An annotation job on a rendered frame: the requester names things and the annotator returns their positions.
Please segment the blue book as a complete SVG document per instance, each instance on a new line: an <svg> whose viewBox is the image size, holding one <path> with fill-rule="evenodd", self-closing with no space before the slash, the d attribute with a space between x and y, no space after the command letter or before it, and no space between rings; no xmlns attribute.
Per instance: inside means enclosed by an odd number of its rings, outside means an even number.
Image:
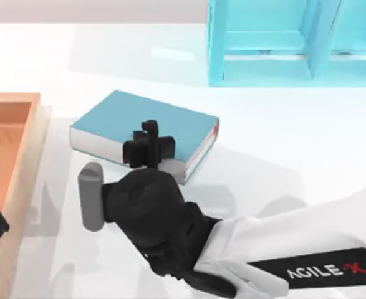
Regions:
<svg viewBox="0 0 366 299"><path fill-rule="evenodd" d="M142 122L156 120L158 141L132 142ZM185 184L215 143L219 118L115 90L69 129L73 150L129 168L154 166Z"/></svg>

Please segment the pale grey rounded box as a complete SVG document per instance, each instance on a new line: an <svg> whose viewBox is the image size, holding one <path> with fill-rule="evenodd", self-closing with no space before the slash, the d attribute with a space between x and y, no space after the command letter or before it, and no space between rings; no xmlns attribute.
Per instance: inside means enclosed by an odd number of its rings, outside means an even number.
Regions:
<svg viewBox="0 0 366 299"><path fill-rule="evenodd" d="M91 232L98 232L105 223L102 203L104 184L102 166L94 161L87 163L77 176L77 181L83 226Z"/></svg>

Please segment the salmon shallow box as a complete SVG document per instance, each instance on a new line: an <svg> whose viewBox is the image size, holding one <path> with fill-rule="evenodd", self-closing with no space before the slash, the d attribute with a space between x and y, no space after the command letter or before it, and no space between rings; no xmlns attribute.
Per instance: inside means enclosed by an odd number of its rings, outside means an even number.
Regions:
<svg viewBox="0 0 366 299"><path fill-rule="evenodd" d="M0 93L0 212L10 229L0 238L0 299L9 299L27 208L49 114L37 92Z"/></svg>

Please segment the light blue rack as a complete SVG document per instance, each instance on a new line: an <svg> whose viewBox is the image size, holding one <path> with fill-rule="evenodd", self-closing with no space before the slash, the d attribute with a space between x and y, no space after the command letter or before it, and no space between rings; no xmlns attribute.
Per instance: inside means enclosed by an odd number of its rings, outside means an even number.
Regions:
<svg viewBox="0 0 366 299"><path fill-rule="evenodd" d="M366 87L366 0L208 0L212 87Z"/></svg>

